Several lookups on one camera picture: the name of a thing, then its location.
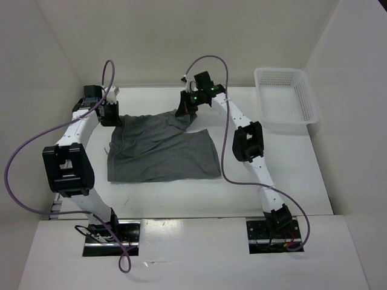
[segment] gray cloth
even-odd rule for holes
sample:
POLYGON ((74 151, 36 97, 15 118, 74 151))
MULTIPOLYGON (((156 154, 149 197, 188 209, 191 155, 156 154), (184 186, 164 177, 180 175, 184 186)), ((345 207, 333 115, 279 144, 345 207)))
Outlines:
POLYGON ((221 175, 218 154, 207 130, 184 133, 196 115, 121 116, 108 155, 108 181, 156 182, 207 179, 221 175))

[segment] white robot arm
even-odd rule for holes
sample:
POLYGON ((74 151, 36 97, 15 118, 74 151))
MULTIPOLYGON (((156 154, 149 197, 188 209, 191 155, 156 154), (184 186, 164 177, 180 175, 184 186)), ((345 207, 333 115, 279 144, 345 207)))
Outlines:
MULTIPOLYGON (((83 115, 102 98, 100 86, 85 86, 84 97, 73 109, 73 120, 83 115)), ((118 219, 114 210, 107 206, 94 188, 94 171, 85 148, 93 130, 102 126, 121 126, 117 94, 118 87, 112 87, 104 103, 86 117, 68 126, 62 138, 54 145, 45 147, 43 160, 48 183, 53 192, 69 198, 82 211, 96 214, 117 233, 118 219)), ((96 237, 109 239, 110 235, 101 223, 88 214, 90 232, 96 237)))
POLYGON ((230 121, 236 128, 232 146, 234 156, 243 162, 254 182, 268 185, 258 190, 268 229, 275 233, 286 228, 291 222, 291 213, 281 196, 272 190, 274 184, 265 163, 261 124, 258 121, 252 122, 231 99, 226 98, 226 90, 222 85, 214 85, 207 71, 195 75, 195 81, 187 80, 186 76, 181 80, 187 85, 186 90, 180 93, 180 104, 175 114, 177 117, 193 114, 198 110, 198 105, 206 103, 227 118, 228 102, 230 121), (191 89, 193 83, 197 88, 195 91, 191 89))
MULTIPOLYGON (((212 107, 217 112, 219 112, 220 115, 226 118, 226 102, 229 102, 230 120, 235 125, 235 128, 238 129, 251 126, 253 122, 238 109, 238 107, 231 99, 227 101, 224 93, 218 94, 215 98, 212 99, 212 107)), ((273 180, 266 167, 265 158, 263 156, 257 156, 256 158, 252 159, 252 162, 244 161, 243 164, 251 173, 255 181, 274 186, 273 180)), ((277 211, 282 208, 284 201, 278 193, 269 188, 260 188, 258 191, 260 192, 260 197, 262 199, 262 209, 264 212, 269 213, 272 210, 277 211)))

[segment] white floor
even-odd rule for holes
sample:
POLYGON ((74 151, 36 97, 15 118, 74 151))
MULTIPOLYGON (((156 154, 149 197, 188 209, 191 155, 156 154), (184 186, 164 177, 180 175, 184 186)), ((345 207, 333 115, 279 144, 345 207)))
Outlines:
MULTIPOLYGON (((82 257, 85 221, 39 223, 19 290, 367 290, 343 216, 312 216, 304 253, 249 254, 246 220, 143 220, 140 251, 122 274, 118 257, 82 257)), ((302 235, 306 225, 299 218, 302 235)))
MULTIPOLYGON (((123 88, 118 97, 120 115, 148 115, 177 108, 181 88, 123 88)), ((229 97, 253 121, 259 120, 255 88, 230 88, 229 97)), ((208 105, 199 107, 198 118, 189 132, 208 129, 218 155, 225 120, 208 105)), ((119 218, 208 218, 262 216, 257 188, 231 185, 215 180, 181 180, 142 184, 111 184, 107 181, 105 150, 109 149, 114 128, 98 126, 87 154, 96 174, 95 188, 119 218)), ((235 181, 250 181, 244 166, 233 156, 233 131, 229 133, 226 172, 235 181)), ((333 214, 306 126, 294 132, 264 130, 265 158, 275 186, 292 195, 307 214, 333 214)), ((288 200, 293 215, 300 211, 288 200)), ((62 211, 77 210, 64 199, 62 211)), ((81 219, 82 215, 60 216, 81 219)))

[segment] laundry basket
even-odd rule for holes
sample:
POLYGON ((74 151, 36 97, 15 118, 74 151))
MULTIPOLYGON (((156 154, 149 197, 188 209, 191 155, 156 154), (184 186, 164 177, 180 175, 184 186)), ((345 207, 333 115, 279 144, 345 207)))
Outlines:
POLYGON ((254 76, 263 126, 293 127, 318 121, 316 96, 304 71, 257 68, 254 76))

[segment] white wall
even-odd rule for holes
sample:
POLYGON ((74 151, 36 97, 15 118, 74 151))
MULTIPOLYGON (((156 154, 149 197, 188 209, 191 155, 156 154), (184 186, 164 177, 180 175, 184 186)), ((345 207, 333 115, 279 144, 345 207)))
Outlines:
MULTIPOLYGON (((176 85, 203 54, 223 56, 230 82, 259 66, 303 67, 337 0, 37 0, 84 82, 112 58, 121 85, 176 85)), ((196 67, 224 79, 222 64, 196 67)))
POLYGON ((387 12, 377 0, 341 0, 307 63, 320 122, 310 127, 334 211, 348 214, 372 290, 387 259, 387 12))
MULTIPOLYGON (((3 170, 16 146, 43 129, 69 120, 82 87, 34 1, 0 0, 0 7, 3 170)), ((48 210, 52 203, 41 152, 60 134, 32 143, 11 168, 12 188, 31 207, 48 210)), ((1 288, 16 289, 40 217, 19 208, 8 197, 3 182, 0 193, 1 288)))

